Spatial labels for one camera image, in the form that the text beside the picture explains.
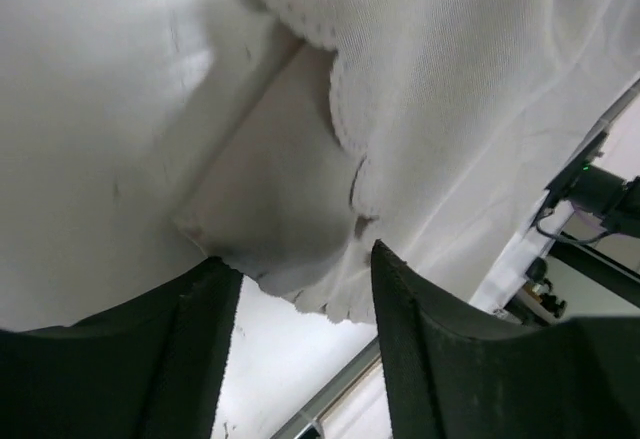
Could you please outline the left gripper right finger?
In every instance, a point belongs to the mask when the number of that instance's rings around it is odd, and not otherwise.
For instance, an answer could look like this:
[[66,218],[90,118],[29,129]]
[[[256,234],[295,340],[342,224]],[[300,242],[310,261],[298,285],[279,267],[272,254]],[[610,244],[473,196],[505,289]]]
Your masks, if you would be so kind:
[[422,278],[382,242],[371,282],[395,437],[638,436],[637,318],[513,324]]

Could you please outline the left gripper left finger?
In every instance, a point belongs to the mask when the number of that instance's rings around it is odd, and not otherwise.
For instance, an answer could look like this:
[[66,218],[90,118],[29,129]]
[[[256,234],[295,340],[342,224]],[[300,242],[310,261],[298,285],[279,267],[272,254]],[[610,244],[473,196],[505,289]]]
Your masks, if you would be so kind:
[[241,274],[209,258],[71,326],[1,334],[5,438],[207,438]]

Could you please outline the grey cloth placemat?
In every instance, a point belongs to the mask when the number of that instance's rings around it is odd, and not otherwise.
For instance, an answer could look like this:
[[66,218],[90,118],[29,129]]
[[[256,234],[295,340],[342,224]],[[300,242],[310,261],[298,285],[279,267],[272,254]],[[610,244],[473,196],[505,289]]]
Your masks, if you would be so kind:
[[1,0],[1,323],[218,256],[370,323],[383,241],[491,312],[639,76],[639,0]]

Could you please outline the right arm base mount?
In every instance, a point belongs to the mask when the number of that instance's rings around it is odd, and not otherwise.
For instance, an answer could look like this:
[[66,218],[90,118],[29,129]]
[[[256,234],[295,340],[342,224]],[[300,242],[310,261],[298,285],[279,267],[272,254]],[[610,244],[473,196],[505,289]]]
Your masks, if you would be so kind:
[[544,327],[582,316],[639,315],[639,241],[615,235],[595,246],[555,245],[495,314]]

